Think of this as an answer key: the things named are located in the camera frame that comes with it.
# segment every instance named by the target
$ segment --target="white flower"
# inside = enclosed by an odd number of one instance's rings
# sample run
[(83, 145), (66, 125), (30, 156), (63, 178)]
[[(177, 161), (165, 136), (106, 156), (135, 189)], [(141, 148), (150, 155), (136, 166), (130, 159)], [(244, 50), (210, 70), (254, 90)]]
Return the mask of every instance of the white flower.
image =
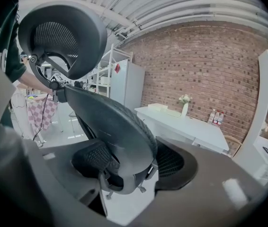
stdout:
[(182, 95), (180, 98), (179, 98), (179, 101), (184, 103), (184, 104), (188, 104), (190, 101), (192, 100), (192, 97), (190, 97), (189, 95), (185, 94), (185, 95)]

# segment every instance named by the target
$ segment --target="metal shelving unit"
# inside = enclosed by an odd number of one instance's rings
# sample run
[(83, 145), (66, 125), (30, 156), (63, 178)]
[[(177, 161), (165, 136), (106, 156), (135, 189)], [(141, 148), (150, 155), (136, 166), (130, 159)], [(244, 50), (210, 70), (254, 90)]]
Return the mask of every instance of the metal shelving unit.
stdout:
[[(99, 87), (106, 88), (107, 97), (110, 97), (110, 86), (111, 86), (111, 75), (113, 70), (113, 64), (125, 59), (128, 59), (130, 62), (132, 62), (132, 57), (133, 57), (132, 52), (131, 53), (124, 52), (122, 50), (114, 48), (114, 44), (112, 44), (111, 49), (102, 56), (96, 70), (94, 69), (92, 72), (88, 74), (89, 88), (91, 85), (95, 85), (96, 93), (98, 94), (99, 94)], [(101, 77), (107, 77), (107, 84), (100, 83)]]

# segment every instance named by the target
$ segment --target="red brick wall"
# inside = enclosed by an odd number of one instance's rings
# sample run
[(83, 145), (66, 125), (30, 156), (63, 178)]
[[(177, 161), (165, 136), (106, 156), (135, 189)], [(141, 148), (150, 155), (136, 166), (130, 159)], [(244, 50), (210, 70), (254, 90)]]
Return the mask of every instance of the red brick wall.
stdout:
[(221, 129), (243, 141), (258, 98), (258, 56), (268, 49), (260, 32), (233, 23), (192, 22), (165, 27), (122, 45), (145, 67), (142, 106), (166, 104), (181, 112), (178, 98), (193, 97), (188, 115), (207, 121), (223, 110)]

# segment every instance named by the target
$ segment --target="white refrigerator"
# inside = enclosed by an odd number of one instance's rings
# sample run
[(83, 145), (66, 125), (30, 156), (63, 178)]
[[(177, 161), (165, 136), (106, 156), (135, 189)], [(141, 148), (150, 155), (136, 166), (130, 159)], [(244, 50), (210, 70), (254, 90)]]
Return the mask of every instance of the white refrigerator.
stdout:
[(144, 68), (128, 60), (113, 64), (110, 98), (121, 103), (133, 113), (141, 106)]

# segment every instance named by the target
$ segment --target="vase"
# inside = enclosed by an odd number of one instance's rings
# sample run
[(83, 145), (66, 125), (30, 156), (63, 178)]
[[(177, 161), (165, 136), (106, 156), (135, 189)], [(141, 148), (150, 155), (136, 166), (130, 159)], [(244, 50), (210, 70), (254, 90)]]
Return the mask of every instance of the vase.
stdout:
[(181, 112), (181, 117), (184, 118), (187, 115), (189, 104), (184, 104)]

